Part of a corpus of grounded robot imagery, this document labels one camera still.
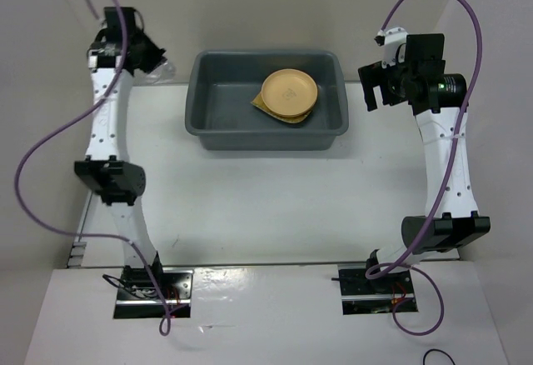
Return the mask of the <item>clear glass cup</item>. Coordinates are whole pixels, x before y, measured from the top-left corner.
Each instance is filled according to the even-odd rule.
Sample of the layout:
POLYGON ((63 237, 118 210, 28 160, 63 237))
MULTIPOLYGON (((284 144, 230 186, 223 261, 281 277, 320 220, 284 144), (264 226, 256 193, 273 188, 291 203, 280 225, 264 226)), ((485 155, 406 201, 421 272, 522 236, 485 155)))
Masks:
POLYGON ((161 62, 153 71, 144 76, 147 85, 171 83, 176 76, 176 68, 171 61, 161 62))

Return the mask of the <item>yellow bear plate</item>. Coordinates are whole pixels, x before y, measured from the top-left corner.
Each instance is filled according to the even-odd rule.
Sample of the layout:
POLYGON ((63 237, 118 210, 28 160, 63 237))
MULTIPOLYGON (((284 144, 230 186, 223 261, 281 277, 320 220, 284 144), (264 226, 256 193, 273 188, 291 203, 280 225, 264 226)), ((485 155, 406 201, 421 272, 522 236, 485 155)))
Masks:
POLYGON ((262 84, 262 100, 266 107, 286 118, 310 111, 316 104, 318 88, 305 72, 282 69, 269 75, 262 84))
POLYGON ((303 122, 305 119, 307 119, 312 113, 312 110, 310 109, 307 112, 304 112, 300 115, 294 116, 294 117, 288 117, 288 116, 282 116, 281 114, 272 113, 271 115, 278 120, 281 120, 285 123, 300 123, 303 122))

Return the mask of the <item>woven bamboo tray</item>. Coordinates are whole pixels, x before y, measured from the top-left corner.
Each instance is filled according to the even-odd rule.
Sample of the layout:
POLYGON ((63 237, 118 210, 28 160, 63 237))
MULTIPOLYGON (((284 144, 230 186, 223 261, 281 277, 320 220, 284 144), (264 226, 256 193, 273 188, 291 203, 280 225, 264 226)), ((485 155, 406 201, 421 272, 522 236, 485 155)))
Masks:
MULTIPOLYGON (((271 111, 267 105, 264 103, 263 101, 263 97, 262 97, 262 94, 261 93, 258 93, 255 98, 251 101, 251 105, 257 109, 259 109, 260 111, 262 111, 263 113, 265 113, 267 116, 269 116, 270 118, 274 118, 271 114, 273 113, 273 111, 271 111)), ((290 125, 295 125, 295 124, 298 124, 298 123, 287 123, 287 122, 282 122, 282 123, 286 123, 286 124, 290 124, 290 125)))

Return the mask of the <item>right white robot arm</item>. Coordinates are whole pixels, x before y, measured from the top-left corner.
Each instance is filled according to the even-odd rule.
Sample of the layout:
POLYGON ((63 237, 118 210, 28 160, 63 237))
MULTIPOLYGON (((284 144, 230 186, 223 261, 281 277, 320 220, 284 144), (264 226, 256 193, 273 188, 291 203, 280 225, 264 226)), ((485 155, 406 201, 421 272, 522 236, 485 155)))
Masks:
POLYGON ((445 71, 444 35, 394 27, 375 40, 383 59, 358 70, 367 109, 377 108, 376 88, 386 106, 409 104, 424 148, 427 186, 424 214, 404 217, 398 242, 374 250, 366 262, 367 287, 382 293, 394 282, 387 264, 414 265, 432 253, 462 248, 487 234, 491 220, 480 214, 472 191, 467 114, 461 109, 467 83, 445 71))

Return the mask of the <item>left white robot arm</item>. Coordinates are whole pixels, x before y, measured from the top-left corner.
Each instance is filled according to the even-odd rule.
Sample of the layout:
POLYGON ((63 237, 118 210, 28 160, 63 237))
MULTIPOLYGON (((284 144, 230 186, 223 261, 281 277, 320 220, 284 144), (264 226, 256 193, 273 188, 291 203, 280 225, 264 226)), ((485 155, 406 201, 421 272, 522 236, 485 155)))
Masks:
POLYGON ((98 104, 85 158, 74 164, 78 178, 102 200, 114 232, 124 239, 121 277, 107 281, 137 300, 154 299, 166 287, 162 265, 142 212, 147 177, 127 152, 127 108, 134 72, 161 64, 163 50, 144 33, 133 7, 105 7, 104 27, 88 49, 94 101, 98 104))

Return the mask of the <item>grey plastic bin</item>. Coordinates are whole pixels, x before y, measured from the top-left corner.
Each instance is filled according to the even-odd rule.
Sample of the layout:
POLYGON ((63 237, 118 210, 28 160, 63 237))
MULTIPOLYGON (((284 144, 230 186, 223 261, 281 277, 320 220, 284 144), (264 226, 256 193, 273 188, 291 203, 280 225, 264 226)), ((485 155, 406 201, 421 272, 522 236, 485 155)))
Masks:
POLYGON ((186 130, 214 151, 321 151, 349 128, 346 86, 337 56, 313 49, 207 50, 188 84, 186 130), (252 101, 275 71, 310 75, 317 103, 302 122, 275 119, 252 101))

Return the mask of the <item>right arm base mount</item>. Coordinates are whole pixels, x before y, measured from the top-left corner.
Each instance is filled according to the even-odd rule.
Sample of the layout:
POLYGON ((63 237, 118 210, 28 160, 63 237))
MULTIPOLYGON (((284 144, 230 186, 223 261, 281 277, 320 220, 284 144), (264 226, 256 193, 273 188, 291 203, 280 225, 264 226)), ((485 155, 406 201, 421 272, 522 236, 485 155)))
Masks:
POLYGON ((365 276, 362 263, 338 266, 338 275, 332 277, 341 292, 344 315, 390 314, 398 303, 398 313, 418 311, 411 275, 408 271, 389 274, 370 280, 365 276))

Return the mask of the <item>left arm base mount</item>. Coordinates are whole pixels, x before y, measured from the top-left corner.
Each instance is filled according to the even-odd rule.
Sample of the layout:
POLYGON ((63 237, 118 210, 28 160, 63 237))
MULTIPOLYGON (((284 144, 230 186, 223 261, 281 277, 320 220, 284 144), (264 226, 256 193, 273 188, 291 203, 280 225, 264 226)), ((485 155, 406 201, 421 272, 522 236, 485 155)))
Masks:
MULTIPOLYGON (((165 267, 156 274, 162 296, 172 318, 189 318, 191 315, 192 269, 165 267)), ((142 270, 134 278, 123 270, 120 277, 104 273, 102 278, 117 291, 114 319, 161 318, 165 314, 162 302, 149 277, 142 270)))

